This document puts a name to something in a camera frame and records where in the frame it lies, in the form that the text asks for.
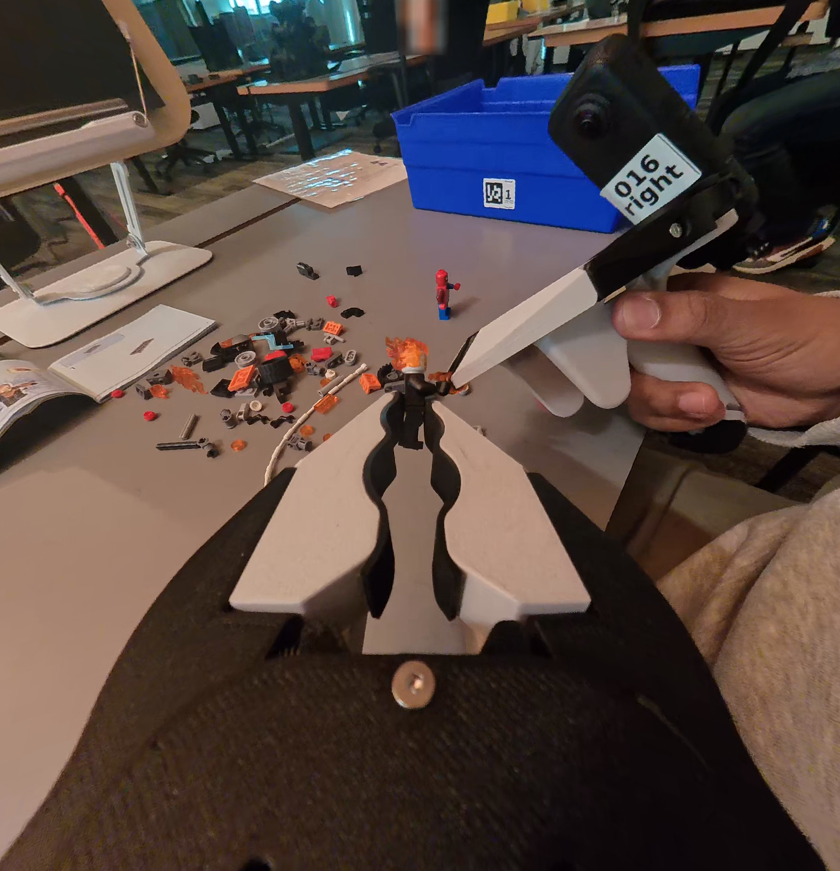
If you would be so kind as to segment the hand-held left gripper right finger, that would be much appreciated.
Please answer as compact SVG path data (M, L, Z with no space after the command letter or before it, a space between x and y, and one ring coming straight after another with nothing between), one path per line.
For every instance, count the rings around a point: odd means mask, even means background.
M523 466L439 401L427 406L433 588L480 652L497 624L584 613L591 598Z

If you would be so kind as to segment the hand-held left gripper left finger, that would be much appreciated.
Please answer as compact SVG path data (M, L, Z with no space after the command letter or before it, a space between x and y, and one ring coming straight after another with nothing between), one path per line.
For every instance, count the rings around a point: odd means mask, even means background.
M287 486L230 595L241 612L380 617L395 557L383 495L396 477L402 401L386 395L279 476Z

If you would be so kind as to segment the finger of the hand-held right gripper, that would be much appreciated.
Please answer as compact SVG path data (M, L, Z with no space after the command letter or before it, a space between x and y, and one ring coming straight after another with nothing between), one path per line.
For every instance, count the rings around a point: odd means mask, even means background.
M586 267L573 269L470 336L458 354L452 385L472 382L578 318L599 300Z

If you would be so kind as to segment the flame head lego minifigure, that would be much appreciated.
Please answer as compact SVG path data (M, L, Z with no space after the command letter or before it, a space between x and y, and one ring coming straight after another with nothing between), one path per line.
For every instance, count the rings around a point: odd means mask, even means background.
M454 365L427 376L427 343L410 336L388 336L384 341L392 371L401 377L404 422L399 445L409 450L421 450L424 444L420 435L425 426L426 408L432 399L451 392Z

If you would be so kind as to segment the pile of loose lego pieces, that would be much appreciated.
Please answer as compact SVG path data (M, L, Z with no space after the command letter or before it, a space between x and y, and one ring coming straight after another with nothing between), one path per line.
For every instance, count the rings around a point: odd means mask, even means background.
M290 428L283 432L283 439L275 448L269 465L266 469L265 482L274 480L279 460L287 448L298 451L311 449L307 440L306 422L313 415L321 415L330 410L338 402L338 391L346 388L350 383L357 382L366 391L382 390L378 402L364 411L350 422L336 437L332 454L316 456L306 468L306 472L331 471L348 475L348 483L358 483L365 476L367 480L377 473L382 473L383 482L387 484L395 474L394 448L399 445L404 422L401 393L401 377L392 371L392 364L385 366L377 375L368 369L366 363L362 363L351 372L343 371L336 373L319 389L316 402L298 417L294 417L293 405L288 401L289 380L297 375L298 367L294 363L299 360L297 354L288 354L289 347L285 350L272 350L268 356L254 350L254 342L264 339L273 340L273 333L250 335L241 334L223 343L216 343L212 350L212 359L205 362L205 368L220 368L222 365L230 367L230 377L219 382L212 388L210 394L221 398L242 399L245 405L241 407L238 418L242 421L255 421L260 418L254 397L257 393L273 395L275 398L284 398L284 411L277 419L269 421L271 427L276 428L285 422ZM154 371L143 376L139 381L149 379L150 384L140 386L140 392L145 396L161 390L164 382L182 382L187 388L203 392L203 387L197 378L197 373L192 365L196 359L184 363L180 367L171 367L166 372L166 377L157 376ZM454 387L449 394L465 394L469 387ZM430 415L434 427L438 426L442 418L436 416L439 408L436 402L439 398L432 399L427 408L426 415Z

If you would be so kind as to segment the lego instruction booklet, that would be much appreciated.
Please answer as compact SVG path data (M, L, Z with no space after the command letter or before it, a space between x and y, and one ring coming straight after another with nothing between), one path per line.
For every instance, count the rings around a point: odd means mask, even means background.
M46 366L0 357L0 440L45 404L110 399L216 326L213 319L161 304Z

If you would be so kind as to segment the person's right hand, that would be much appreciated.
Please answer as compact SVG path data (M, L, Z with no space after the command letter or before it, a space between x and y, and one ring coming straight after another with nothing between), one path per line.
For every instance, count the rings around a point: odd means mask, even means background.
M614 303L613 326L631 342L705 348L749 424L739 384L743 376L759 375L774 354L771 328L785 310L770 297L785 288L719 274L676 275L670 286L623 294Z

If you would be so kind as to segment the wooden edge desk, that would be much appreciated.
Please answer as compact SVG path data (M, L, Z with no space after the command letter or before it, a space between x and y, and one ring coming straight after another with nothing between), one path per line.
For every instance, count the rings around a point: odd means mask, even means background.
M735 31L770 30L779 24L787 35L797 24L820 20L828 12L828 2L789 2L786 5L765 6L724 13L681 16L644 22L639 37L659 39ZM582 19L568 24L551 24L528 34L529 40L540 40L547 48L595 44L612 35L626 35L625 14L598 19Z
M393 74L396 102L404 107L407 102L406 86L402 85L406 71L410 67L426 64L433 57L429 54L409 54L403 56L397 52L379 52L372 55L360 55L339 64L336 71L294 81L264 81L256 80L248 84L237 85L237 93L241 96L265 98L272 103L286 105L291 119L298 153L303 161L316 157L315 147L303 113L303 105L312 98L334 93L351 85L359 84L376 75Z

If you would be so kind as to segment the blue plastic bin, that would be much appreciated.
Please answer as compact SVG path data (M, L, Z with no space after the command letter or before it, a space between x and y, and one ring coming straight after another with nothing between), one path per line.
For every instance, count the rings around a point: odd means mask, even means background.
M693 110L698 67L658 68ZM574 74L481 79L393 114L418 209L609 234L627 219L553 142Z

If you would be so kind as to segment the person's grey sweater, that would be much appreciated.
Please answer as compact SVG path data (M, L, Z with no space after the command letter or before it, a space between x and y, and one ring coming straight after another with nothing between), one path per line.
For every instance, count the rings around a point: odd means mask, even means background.
M657 585L755 766L840 869L840 486L743 521Z

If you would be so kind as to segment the white tablet stand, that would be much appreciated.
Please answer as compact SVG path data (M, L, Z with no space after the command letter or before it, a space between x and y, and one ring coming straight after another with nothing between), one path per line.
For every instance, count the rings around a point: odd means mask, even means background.
M89 169L109 156L133 156L153 146L146 112L111 99L0 119L0 196L23 184L54 181L72 167ZM208 250L146 241L124 163L111 162L127 224L127 247L34 290L0 263L13 299L0 307L0 333L30 349L50 347L105 321L133 303L206 265Z

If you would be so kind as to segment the dark screen tablet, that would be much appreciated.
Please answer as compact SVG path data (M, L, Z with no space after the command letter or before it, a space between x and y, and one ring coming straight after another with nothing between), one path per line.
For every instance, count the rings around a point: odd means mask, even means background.
M189 125L185 85L133 2L0 2L0 198Z

